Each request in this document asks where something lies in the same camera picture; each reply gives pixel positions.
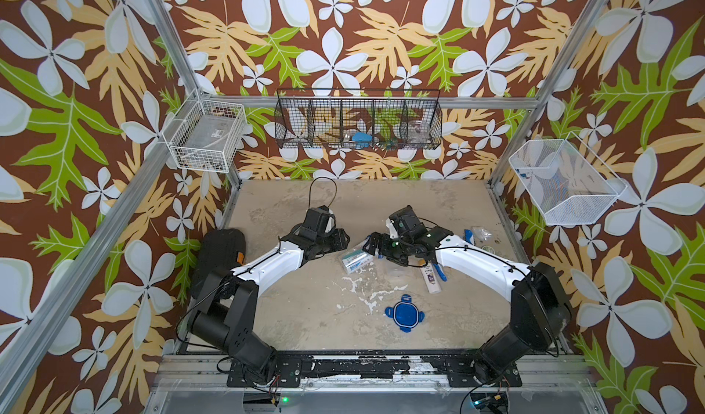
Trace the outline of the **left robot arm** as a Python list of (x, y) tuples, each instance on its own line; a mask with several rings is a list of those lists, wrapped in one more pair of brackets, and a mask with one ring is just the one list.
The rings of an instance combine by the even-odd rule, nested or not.
[(307, 210), (304, 220), (277, 240), (275, 248), (246, 263), (246, 240), (236, 228), (209, 232), (201, 243), (194, 275), (196, 300), (187, 330), (225, 353), (258, 384), (275, 376), (277, 351), (254, 333), (259, 296), (287, 274), (350, 243), (327, 206)]

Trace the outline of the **white toiletry tube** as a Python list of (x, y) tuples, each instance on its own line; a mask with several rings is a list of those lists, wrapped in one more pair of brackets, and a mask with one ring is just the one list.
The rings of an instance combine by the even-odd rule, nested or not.
[(430, 294), (438, 294), (442, 292), (442, 287), (435, 274), (435, 269), (432, 265), (426, 265), (420, 269), (422, 271), (423, 280)]

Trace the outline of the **blue jar lid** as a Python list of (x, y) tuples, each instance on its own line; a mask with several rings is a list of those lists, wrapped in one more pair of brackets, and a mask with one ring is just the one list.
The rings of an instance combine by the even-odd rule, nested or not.
[(385, 315), (405, 333), (411, 332), (425, 319), (425, 313), (418, 309), (409, 294), (402, 295), (394, 306), (386, 307)]

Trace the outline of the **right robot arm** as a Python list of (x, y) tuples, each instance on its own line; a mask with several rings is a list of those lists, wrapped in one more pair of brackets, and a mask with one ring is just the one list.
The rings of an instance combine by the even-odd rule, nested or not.
[(508, 261), (444, 228), (423, 230), (414, 238), (374, 232), (363, 250), (404, 267), (415, 257), (451, 268), (510, 303), (508, 325), (475, 353), (473, 375), (481, 385), (501, 380), (526, 353), (557, 352), (557, 338), (573, 318), (567, 293), (552, 267)]

